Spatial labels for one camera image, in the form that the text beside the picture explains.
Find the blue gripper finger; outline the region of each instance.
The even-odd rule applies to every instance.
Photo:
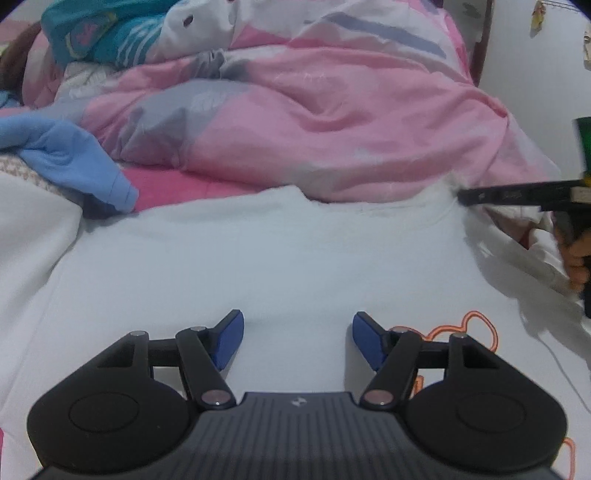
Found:
[[[382,350],[382,337],[387,334],[386,330],[367,313],[357,312],[353,317],[352,332],[355,345],[369,366],[377,372],[387,357]]]
[[[209,356],[218,371],[227,367],[244,337],[244,315],[232,310],[215,327],[209,329]]]

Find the green object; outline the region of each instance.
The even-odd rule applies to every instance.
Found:
[[[591,176],[591,116],[584,116],[575,120],[579,130],[581,147],[585,160],[585,176]]]

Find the orange cartoon print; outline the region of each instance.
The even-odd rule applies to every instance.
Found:
[[[464,318],[460,322],[460,325],[439,325],[439,326],[435,327],[433,330],[431,330],[426,335],[422,334],[421,332],[419,332],[418,330],[416,330],[414,328],[407,327],[404,325],[394,326],[390,330],[394,330],[396,328],[403,327],[405,329],[411,330],[412,332],[419,334],[421,336],[421,338],[423,340],[425,340],[426,342],[432,342],[436,338],[438,338],[440,335],[443,335],[446,333],[448,333],[448,334],[467,333],[468,332],[468,324],[473,319],[480,320],[481,322],[484,322],[486,327],[489,329],[492,337],[491,337],[491,342],[490,342],[490,345],[488,346],[488,349],[491,352],[496,353],[497,349],[499,348],[499,334],[496,331],[496,328],[492,324],[492,322],[484,314],[482,314],[481,312],[478,312],[477,310],[471,310],[468,313],[466,313],[464,315]],[[413,386],[412,395],[416,395],[418,392],[420,392],[423,389],[424,384],[425,384],[424,377],[422,375],[417,375],[417,379],[415,380],[415,383]],[[575,471],[575,463],[576,463],[575,462],[576,445],[572,439],[567,437],[564,439],[563,448],[568,448],[568,450],[569,450],[570,462],[569,462],[569,476],[567,477],[567,480],[574,480],[574,471]]]

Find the logo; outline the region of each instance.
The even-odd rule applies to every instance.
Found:
[[[298,408],[303,407],[307,403],[308,403],[308,401],[305,398],[302,398],[302,397],[297,397],[295,400],[292,400],[291,401],[291,404],[294,407],[298,407]]]

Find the pink blanket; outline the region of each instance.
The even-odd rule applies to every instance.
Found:
[[[388,10],[400,4],[412,15]],[[424,5],[344,2],[293,38],[246,26],[231,50],[137,66],[39,113],[136,165],[126,176],[138,210],[287,184],[326,202],[389,202],[452,172],[471,186],[556,177],[505,107],[472,85],[445,13]],[[376,9],[397,24],[376,22]],[[29,104],[47,105],[55,88],[34,86],[59,74],[42,69],[44,84],[31,64]]]

